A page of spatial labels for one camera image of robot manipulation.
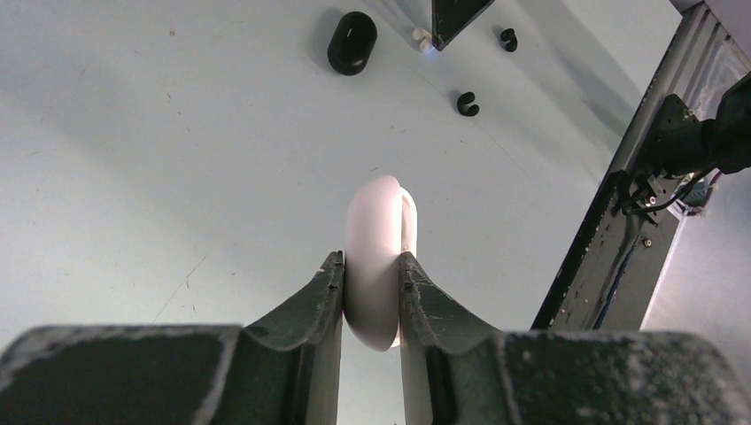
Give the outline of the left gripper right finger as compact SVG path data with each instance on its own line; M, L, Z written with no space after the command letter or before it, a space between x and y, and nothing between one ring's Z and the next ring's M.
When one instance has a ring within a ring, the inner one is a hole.
M708 341L675 332L503 332L399 256L409 424L747 424L750 393Z

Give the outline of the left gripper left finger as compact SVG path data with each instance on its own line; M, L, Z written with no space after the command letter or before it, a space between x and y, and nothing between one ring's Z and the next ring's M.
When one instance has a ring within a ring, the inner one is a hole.
M45 326L1 356L4 424L333 424L344 260L248 326Z

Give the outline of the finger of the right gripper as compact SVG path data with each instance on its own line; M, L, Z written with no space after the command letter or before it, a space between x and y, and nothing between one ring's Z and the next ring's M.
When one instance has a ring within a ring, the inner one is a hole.
M494 0L432 0L431 36L438 51L485 12Z

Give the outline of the white earbud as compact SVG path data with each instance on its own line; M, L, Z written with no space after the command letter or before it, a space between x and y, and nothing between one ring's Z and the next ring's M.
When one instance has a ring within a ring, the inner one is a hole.
M417 27L413 31L412 37L416 42L418 42L419 49L422 53L429 53L434 50L432 35L431 32L427 29L423 27Z

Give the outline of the white earbud charging case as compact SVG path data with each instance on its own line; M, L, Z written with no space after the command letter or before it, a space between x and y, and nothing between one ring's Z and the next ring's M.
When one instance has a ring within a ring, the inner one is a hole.
M416 204L396 177L381 175L356 191L346 213L345 423L405 421L398 282L405 252L417 252Z

